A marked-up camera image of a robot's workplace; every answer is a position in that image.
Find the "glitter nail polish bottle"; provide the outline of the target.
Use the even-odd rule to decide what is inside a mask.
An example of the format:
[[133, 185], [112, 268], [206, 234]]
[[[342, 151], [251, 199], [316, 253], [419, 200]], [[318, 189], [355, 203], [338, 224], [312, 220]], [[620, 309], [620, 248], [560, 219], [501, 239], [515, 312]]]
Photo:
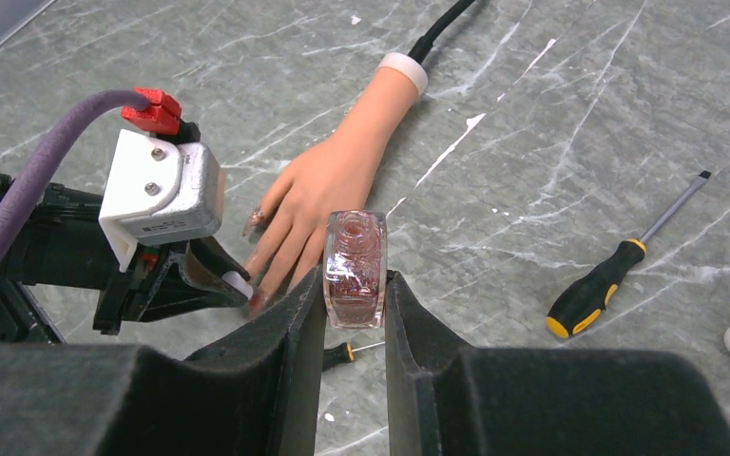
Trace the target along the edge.
[[364, 330], [383, 326], [387, 284], [385, 215], [336, 211], [328, 218], [322, 287], [330, 324]]

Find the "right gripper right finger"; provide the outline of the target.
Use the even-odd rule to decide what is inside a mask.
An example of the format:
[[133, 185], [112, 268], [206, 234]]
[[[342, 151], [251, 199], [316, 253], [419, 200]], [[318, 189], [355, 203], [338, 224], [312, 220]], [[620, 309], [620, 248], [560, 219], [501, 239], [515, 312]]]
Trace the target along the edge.
[[695, 367], [665, 351], [475, 347], [389, 272], [393, 455], [730, 455]]

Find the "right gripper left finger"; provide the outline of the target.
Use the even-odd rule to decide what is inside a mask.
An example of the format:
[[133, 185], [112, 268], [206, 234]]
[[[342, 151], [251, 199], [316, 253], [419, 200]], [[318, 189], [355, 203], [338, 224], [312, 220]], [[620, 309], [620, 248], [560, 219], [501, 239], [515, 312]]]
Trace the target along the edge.
[[310, 455], [325, 324], [314, 269], [183, 360], [144, 345], [0, 343], [0, 455]]

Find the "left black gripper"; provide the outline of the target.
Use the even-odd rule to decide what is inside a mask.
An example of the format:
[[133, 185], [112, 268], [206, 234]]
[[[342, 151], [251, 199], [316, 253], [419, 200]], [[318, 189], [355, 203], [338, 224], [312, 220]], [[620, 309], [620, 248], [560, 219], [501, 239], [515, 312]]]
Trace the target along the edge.
[[[164, 285], [176, 285], [169, 274], [173, 265], [168, 245], [138, 247], [125, 272], [111, 272], [99, 293], [92, 329], [102, 335], [117, 335], [125, 321], [149, 323], [177, 314], [175, 295]], [[188, 310], [240, 308], [245, 298], [221, 277], [238, 272], [251, 276], [214, 237], [179, 242], [179, 276], [188, 289]]]

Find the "white nail polish cap brush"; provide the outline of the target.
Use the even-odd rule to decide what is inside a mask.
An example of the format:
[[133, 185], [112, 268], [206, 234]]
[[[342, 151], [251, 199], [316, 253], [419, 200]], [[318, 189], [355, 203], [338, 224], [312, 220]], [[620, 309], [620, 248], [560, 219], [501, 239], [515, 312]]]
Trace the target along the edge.
[[267, 294], [246, 281], [241, 274], [230, 271], [225, 273], [221, 279], [226, 285], [229, 285], [242, 294], [245, 298], [245, 306], [250, 317], [258, 315], [264, 310], [268, 301]]

